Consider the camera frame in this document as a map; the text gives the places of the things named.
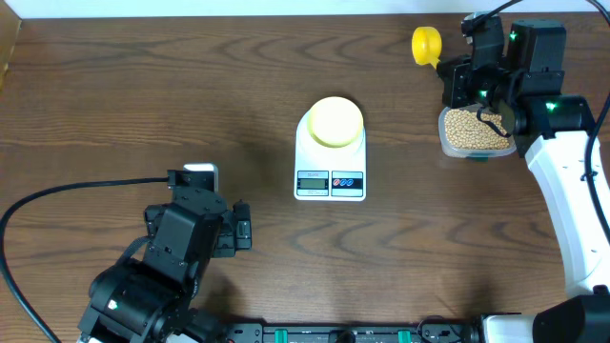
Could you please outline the yellow bowl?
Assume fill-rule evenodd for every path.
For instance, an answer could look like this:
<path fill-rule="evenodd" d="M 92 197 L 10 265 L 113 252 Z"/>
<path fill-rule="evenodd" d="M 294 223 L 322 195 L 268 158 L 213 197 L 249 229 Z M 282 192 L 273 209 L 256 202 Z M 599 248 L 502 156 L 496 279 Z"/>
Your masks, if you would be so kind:
<path fill-rule="evenodd" d="M 309 110 L 307 131 L 324 147 L 346 147 L 354 143 L 363 130 L 362 112 L 347 98 L 326 97 L 314 103 Z"/>

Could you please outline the yellow measuring scoop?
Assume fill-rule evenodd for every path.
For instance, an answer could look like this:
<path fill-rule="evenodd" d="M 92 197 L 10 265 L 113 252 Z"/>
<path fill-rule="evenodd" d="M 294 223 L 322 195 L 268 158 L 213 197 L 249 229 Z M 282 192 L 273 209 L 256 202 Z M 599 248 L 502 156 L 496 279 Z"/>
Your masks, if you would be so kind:
<path fill-rule="evenodd" d="M 412 36 L 412 54 L 418 65 L 431 65 L 434 69 L 439 63 L 442 51 L 440 33 L 433 27 L 418 27 Z"/>

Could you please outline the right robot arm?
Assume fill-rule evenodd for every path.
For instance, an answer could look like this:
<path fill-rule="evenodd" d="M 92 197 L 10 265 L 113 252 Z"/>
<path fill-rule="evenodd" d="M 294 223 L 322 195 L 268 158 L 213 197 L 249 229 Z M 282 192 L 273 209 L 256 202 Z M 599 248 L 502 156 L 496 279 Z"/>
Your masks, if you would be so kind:
<path fill-rule="evenodd" d="M 600 162 L 601 120 L 561 91 L 566 42 L 557 21 L 524 19 L 505 29 L 492 13 L 462 21 L 471 52 L 441 60 L 441 38 L 418 29 L 412 50 L 433 66 L 451 109 L 478 105 L 501 118 L 544 196 L 559 241 L 564 302 L 535 315 L 485 314 L 465 342 L 605 342 L 609 338 L 609 186 Z"/>

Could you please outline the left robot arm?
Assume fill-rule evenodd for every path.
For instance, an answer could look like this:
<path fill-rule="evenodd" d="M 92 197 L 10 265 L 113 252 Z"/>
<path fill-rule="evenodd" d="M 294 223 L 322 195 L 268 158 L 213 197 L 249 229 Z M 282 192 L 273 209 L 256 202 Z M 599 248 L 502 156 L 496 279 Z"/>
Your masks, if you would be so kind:
<path fill-rule="evenodd" d="M 225 333 L 192 307 L 213 258 L 252 246 L 247 203 L 176 187 L 168 204 L 145 210 L 148 233 L 91 283 L 78 328 L 82 342 L 217 342 Z"/>

